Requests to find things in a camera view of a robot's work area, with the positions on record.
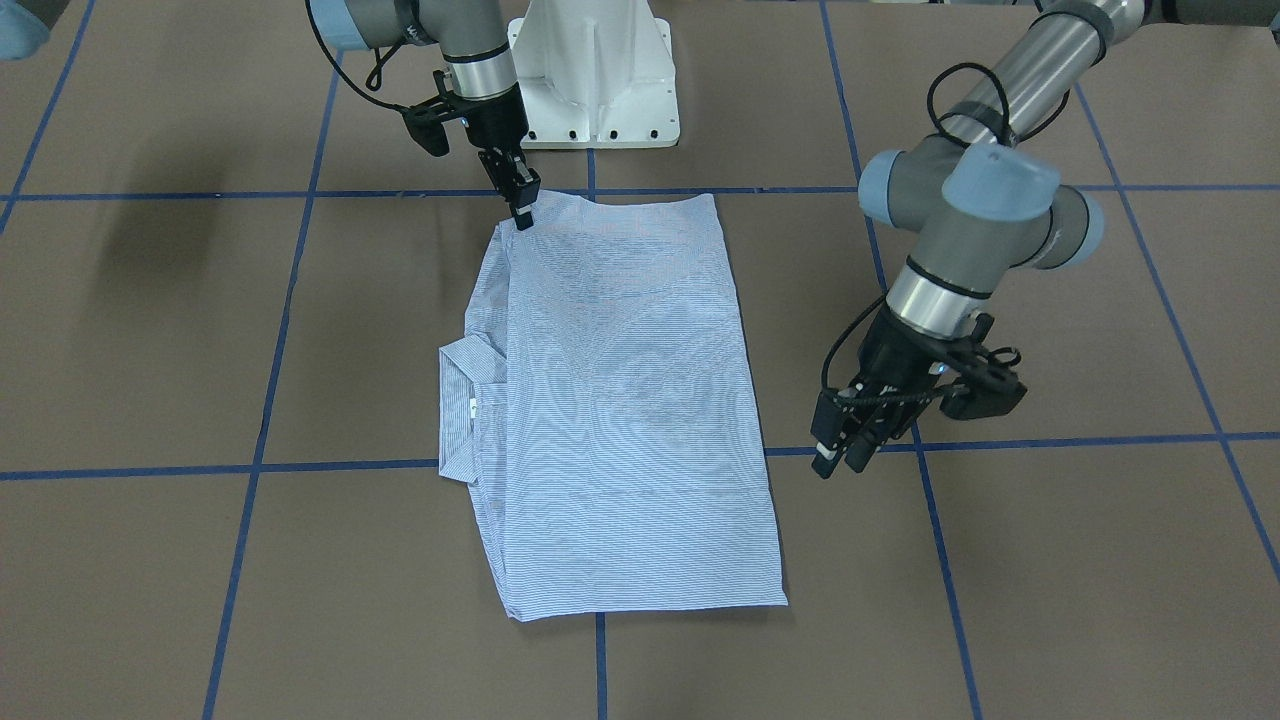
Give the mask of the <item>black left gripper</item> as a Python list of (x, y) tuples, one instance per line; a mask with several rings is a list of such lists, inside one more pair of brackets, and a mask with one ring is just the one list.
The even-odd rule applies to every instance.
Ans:
[(884, 305), (868, 307), (860, 319), (869, 325), (858, 348), (850, 395), (824, 389), (815, 400), (812, 470), (823, 479), (840, 464), (865, 471), (882, 446), (908, 430), (916, 404), (951, 395), (932, 370), (948, 364), (947, 340), (919, 331)]

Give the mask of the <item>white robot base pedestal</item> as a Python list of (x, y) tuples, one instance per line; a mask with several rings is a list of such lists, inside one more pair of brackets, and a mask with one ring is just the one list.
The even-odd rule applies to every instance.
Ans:
[(673, 33), (648, 1), (532, 1), (507, 35), (527, 113), (524, 149), (678, 143)]

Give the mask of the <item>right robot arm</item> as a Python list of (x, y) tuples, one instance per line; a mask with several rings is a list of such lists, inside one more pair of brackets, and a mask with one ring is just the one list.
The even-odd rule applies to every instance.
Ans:
[[(445, 126), (457, 120), (476, 149), (515, 227), (534, 224), (541, 181), (525, 156), (529, 114), (498, 1), (306, 1), (314, 37), (339, 78), (360, 97), (394, 111), (425, 152), (451, 150)], [(401, 105), (374, 97), (387, 61), (402, 47), (436, 46), (434, 97)]]

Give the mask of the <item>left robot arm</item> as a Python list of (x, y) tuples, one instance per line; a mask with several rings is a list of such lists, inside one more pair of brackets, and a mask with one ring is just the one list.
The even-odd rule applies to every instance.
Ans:
[(1108, 51), (1153, 24), (1277, 29), (1275, 1), (1051, 1), (982, 79), (913, 150), (872, 158), (861, 211), (916, 233), (888, 291), (859, 314), (869, 325), (844, 387), (820, 372), (812, 470), (863, 471), (932, 405), (956, 421), (1010, 414), (1027, 387), (1015, 348), (987, 348), (986, 307), (1015, 268), (1075, 265), (1105, 236), (1100, 205), (1020, 150), (1046, 129), (1071, 87)]

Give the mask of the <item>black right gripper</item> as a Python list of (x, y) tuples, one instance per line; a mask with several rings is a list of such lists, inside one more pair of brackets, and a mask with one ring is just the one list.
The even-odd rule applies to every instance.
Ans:
[(534, 225), (532, 208), (541, 178), (525, 156), (522, 142), (530, 124), (518, 85), (492, 97), (461, 97), (470, 143), (481, 149), (477, 156), (494, 190), (503, 197), (517, 231)]

